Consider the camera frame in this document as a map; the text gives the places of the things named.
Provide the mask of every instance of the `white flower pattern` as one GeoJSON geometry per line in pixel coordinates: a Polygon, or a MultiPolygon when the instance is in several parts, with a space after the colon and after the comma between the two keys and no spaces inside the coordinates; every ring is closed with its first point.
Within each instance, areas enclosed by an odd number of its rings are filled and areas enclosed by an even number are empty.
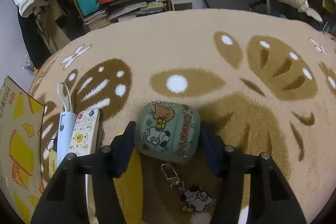
{"type": "Polygon", "coordinates": [[[326,53],[324,47],[323,47],[321,44],[318,44],[313,38],[309,38],[309,39],[310,39],[311,42],[314,43],[314,45],[315,45],[315,49],[316,49],[318,52],[323,52],[326,56],[329,56],[329,55],[326,53]]]}
{"type": "Polygon", "coordinates": [[[74,62],[74,60],[76,59],[77,56],[80,56],[82,53],[86,52],[89,48],[91,48],[91,45],[88,45],[86,48],[84,48],[84,45],[79,46],[75,52],[71,55],[69,55],[68,57],[66,57],[65,59],[63,59],[63,61],[61,62],[61,64],[65,64],[64,69],[68,68],[72,62],[74,62]]]}

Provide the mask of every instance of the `green earbuds case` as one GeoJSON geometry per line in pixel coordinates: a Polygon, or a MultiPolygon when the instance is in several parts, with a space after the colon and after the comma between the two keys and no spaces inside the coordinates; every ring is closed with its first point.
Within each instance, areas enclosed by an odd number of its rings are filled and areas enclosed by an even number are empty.
{"type": "Polygon", "coordinates": [[[150,157],[184,164],[196,151],[200,124],[200,116],[192,107],[154,101],[139,116],[135,148],[150,157]]]}

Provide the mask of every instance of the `chair leg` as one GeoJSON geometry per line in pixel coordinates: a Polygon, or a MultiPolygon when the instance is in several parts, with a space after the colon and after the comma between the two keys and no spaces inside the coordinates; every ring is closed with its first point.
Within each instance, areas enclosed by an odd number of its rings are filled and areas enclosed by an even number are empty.
{"type": "Polygon", "coordinates": [[[249,5],[250,7],[250,12],[255,12],[255,8],[260,5],[260,4],[267,4],[267,0],[259,0],[256,2],[253,2],[249,5]]]}

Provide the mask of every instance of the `white cable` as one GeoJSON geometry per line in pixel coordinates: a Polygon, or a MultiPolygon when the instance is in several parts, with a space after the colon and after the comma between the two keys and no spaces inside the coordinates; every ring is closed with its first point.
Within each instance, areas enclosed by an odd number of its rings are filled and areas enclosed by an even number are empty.
{"type": "Polygon", "coordinates": [[[64,111],[67,112],[67,111],[68,111],[68,107],[67,107],[67,104],[65,103],[65,101],[64,101],[64,99],[63,99],[63,96],[61,95],[61,91],[60,91],[60,87],[61,87],[61,85],[62,85],[63,87],[65,87],[65,90],[66,90],[66,92],[67,92],[66,96],[68,97],[69,111],[71,111],[71,108],[72,108],[72,106],[71,106],[71,96],[70,96],[70,91],[69,91],[68,86],[66,85],[66,83],[64,83],[64,82],[59,83],[59,84],[57,85],[56,92],[57,92],[58,97],[59,97],[59,99],[61,100],[61,102],[62,102],[62,104],[63,104],[63,106],[64,106],[64,111]]]}

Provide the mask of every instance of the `stack of books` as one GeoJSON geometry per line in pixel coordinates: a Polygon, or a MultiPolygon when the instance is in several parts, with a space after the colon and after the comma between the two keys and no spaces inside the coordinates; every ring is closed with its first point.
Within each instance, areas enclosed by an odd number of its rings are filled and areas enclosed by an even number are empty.
{"type": "Polygon", "coordinates": [[[110,22],[105,18],[106,15],[107,15],[107,7],[87,16],[84,19],[84,23],[89,27],[91,31],[100,29],[110,24],[110,22]]]}

